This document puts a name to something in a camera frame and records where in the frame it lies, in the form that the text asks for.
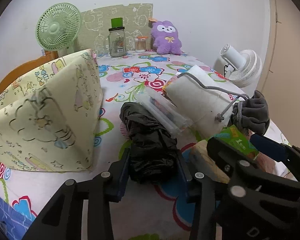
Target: cotton swab container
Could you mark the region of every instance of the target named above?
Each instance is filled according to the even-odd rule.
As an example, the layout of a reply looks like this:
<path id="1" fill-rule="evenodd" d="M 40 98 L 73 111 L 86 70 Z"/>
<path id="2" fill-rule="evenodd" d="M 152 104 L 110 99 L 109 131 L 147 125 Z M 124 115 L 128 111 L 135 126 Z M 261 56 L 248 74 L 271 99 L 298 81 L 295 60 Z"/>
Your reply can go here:
<path id="1" fill-rule="evenodd" d="M 136 37 L 135 38 L 136 52 L 145 52 L 146 51 L 146 39 L 148 39 L 148 37 Z"/>

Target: blue fabric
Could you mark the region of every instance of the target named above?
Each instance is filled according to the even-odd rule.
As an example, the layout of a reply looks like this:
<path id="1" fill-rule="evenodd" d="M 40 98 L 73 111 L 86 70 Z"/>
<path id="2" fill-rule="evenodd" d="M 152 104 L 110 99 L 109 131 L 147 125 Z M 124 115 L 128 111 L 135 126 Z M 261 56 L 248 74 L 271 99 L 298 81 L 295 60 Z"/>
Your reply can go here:
<path id="1" fill-rule="evenodd" d="M 21 240 L 32 223 L 0 198 L 0 223 L 2 222 L 7 226 L 10 240 Z"/>

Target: yellow bow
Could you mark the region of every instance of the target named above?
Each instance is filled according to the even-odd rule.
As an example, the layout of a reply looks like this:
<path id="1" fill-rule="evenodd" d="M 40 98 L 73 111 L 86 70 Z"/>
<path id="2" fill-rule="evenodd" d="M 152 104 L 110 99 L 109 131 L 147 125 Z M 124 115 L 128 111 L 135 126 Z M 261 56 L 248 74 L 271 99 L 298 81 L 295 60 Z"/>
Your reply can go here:
<path id="1" fill-rule="evenodd" d="M 174 41 L 174 38 L 173 38 L 173 37 L 171 37 L 171 38 L 170 38 L 170 37 L 165 37 L 164 39 L 165 39 L 165 40 L 169 40 L 168 43 L 169 43 L 169 42 L 173 43 L 173 41 Z"/>

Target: white fan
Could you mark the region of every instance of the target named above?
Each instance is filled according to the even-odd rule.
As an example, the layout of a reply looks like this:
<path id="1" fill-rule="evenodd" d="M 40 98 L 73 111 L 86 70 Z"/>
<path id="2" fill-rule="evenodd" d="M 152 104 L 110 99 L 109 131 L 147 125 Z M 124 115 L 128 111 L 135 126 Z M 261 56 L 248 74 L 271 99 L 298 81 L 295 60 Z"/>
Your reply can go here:
<path id="1" fill-rule="evenodd" d="M 230 44 L 226 44 L 220 55 L 234 68 L 228 79 L 239 88 L 250 85 L 261 75 L 262 61 L 252 49 L 237 52 Z"/>

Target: glass jar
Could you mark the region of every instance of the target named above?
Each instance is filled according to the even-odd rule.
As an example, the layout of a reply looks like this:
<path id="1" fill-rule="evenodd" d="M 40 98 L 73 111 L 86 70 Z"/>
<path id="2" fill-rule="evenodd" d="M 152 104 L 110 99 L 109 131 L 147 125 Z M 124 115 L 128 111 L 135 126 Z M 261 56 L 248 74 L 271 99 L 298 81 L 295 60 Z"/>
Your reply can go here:
<path id="1" fill-rule="evenodd" d="M 124 27 L 109 29 L 109 49 L 111 57 L 122 57 L 127 54 Z"/>
<path id="2" fill-rule="evenodd" d="M 135 42 L 135 49 L 136 52 L 145 52 L 146 51 L 146 39 L 148 37 L 136 37 Z"/>

